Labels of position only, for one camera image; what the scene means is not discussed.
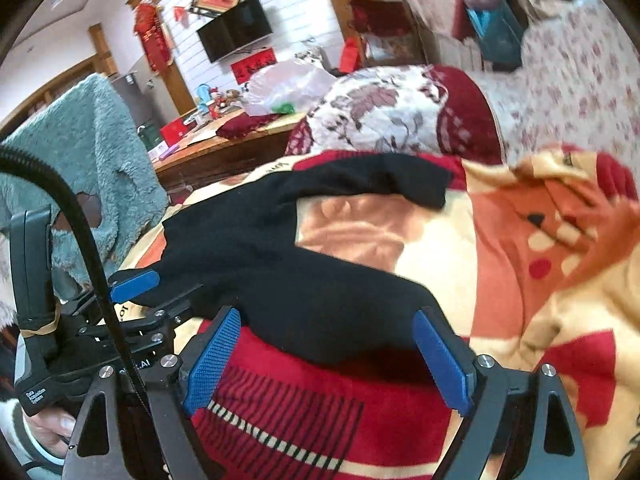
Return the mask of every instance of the teal plush blanket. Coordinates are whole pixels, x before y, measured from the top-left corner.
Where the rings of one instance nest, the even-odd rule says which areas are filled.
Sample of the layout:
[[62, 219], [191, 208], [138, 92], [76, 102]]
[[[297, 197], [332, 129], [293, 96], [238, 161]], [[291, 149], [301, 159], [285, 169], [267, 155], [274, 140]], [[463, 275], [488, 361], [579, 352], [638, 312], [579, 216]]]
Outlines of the teal plush blanket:
[[[168, 198], [136, 134], [127, 106], [108, 79], [91, 75], [23, 124], [4, 144], [54, 167], [75, 193], [100, 197], [102, 222], [93, 229], [107, 276], [140, 235], [161, 221]], [[25, 210], [52, 206], [34, 185], [0, 174], [0, 225]], [[88, 281], [72, 233], [53, 231], [52, 263], [81, 285]]]

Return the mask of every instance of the green object in plastic bag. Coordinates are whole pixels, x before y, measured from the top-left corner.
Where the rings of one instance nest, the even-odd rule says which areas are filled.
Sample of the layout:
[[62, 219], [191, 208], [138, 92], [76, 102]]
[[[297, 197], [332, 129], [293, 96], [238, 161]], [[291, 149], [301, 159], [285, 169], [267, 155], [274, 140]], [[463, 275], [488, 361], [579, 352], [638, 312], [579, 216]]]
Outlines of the green object in plastic bag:
[[274, 106], [271, 110], [274, 114], [291, 115], [296, 113], [296, 107], [291, 103], [283, 103], [280, 106]]

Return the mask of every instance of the television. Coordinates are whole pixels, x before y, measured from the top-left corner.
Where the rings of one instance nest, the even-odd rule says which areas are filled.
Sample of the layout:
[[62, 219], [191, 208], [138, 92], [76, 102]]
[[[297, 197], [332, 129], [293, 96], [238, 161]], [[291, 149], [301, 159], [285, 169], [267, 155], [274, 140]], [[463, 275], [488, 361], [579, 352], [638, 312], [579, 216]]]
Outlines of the television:
[[245, 0], [198, 29], [210, 62], [273, 34], [260, 0]]

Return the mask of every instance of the blue textured pad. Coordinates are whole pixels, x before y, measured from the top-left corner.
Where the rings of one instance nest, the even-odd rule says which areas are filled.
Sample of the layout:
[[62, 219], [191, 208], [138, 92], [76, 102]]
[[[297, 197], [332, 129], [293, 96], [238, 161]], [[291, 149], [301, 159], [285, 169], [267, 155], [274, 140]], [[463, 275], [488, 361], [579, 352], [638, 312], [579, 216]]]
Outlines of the blue textured pad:
[[415, 313], [412, 329], [414, 341], [436, 381], [444, 402], [452, 410], [458, 410], [461, 416], [466, 416], [473, 404], [469, 399], [462, 368], [423, 311]]
[[232, 308], [193, 366], [184, 409], [191, 415], [206, 407], [240, 337], [240, 313]]
[[139, 274], [126, 282], [116, 283], [111, 287], [111, 301], [123, 304], [133, 300], [143, 292], [148, 292], [160, 283], [160, 275], [154, 270]]

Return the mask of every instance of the wooden desk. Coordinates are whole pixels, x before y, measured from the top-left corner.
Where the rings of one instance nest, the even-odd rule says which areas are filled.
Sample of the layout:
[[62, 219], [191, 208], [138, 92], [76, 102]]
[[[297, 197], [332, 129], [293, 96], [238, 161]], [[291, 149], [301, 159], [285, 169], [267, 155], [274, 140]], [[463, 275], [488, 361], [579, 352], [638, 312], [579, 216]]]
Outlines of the wooden desk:
[[190, 133], [180, 141], [178, 152], [156, 162], [154, 169], [162, 187], [169, 190], [186, 184], [197, 189], [271, 162], [284, 155], [289, 134], [304, 117], [304, 114], [281, 117], [242, 139], [213, 137], [188, 146], [194, 137], [207, 130], [217, 130], [241, 113], [241, 110], [232, 112], [201, 130]]

